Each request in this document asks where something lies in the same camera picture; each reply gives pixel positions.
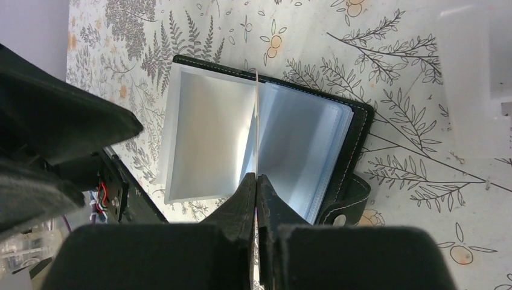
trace floral tablecloth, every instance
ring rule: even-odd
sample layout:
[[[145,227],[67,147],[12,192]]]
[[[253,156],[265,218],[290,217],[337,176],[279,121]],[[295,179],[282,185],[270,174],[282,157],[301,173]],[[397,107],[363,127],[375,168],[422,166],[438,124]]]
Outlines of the floral tablecloth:
[[[171,222],[223,202],[165,205],[155,182],[175,54],[369,103],[377,115],[356,172],[373,192],[360,224],[425,229],[460,289],[511,289],[512,159],[457,156],[432,27],[441,3],[71,0],[66,80],[144,124],[114,149]],[[368,267],[370,279],[379,269]]]

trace orange circle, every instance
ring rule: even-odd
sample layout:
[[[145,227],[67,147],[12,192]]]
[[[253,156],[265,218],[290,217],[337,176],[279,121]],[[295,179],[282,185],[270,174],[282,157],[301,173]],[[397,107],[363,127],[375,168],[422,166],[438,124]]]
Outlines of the orange circle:
[[[272,40],[270,41],[270,45],[272,48],[279,48],[281,46],[281,43],[283,42],[283,39],[279,35],[272,36]]]
[[[473,262],[473,253],[464,246],[454,246],[450,250],[452,259],[460,265],[467,265]]]
[[[267,50],[267,55],[273,59],[277,55],[277,50],[275,48],[269,47]]]
[[[359,14],[361,14],[361,11],[363,11],[363,5],[361,5],[361,4],[350,5],[350,6],[348,6],[347,14],[350,17],[356,17]]]

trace card holder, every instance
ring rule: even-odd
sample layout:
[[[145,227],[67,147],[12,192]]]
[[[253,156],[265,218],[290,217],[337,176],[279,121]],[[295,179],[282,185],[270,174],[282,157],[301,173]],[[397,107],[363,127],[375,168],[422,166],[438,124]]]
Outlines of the card holder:
[[[180,63],[182,65],[205,69],[245,80],[255,80],[255,74],[253,73],[197,60],[191,57],[174,56],[173,63]],[[374,118],[374,108],[368,104],[305,88],[271,77],[260,75],[259,81],[260,83],[270,83],[299,92],[305,92],[315,97],[347,105],[352,109],[352,120],[347,129],[347,134],[339,155],[336,158],[336,163],[330,180],[328,181],[325,195],[319,205],[318,215],[314,221],[315,224],[332,224],[337,215],[344,214],[347,217],[346,224],[355,224],[359,221],[362,214],[362,210],[364,209],[364,205],[370,193],[370,187],[364,180],[355,176],[353,172],[357,163],[357,157],[361,153],[362,146]]]

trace purple wire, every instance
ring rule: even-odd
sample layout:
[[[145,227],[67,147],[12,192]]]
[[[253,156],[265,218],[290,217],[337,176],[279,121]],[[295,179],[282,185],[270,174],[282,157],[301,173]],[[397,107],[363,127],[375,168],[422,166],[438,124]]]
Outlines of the purple wire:
[[[64,221],[64,224],[66,225],[66,228],[68,229],[68,231],[71,233],[71,227],[69,226],[69,222],[68,222],[68,219],[66,218],[66,216],[62,216],[62,220]]]

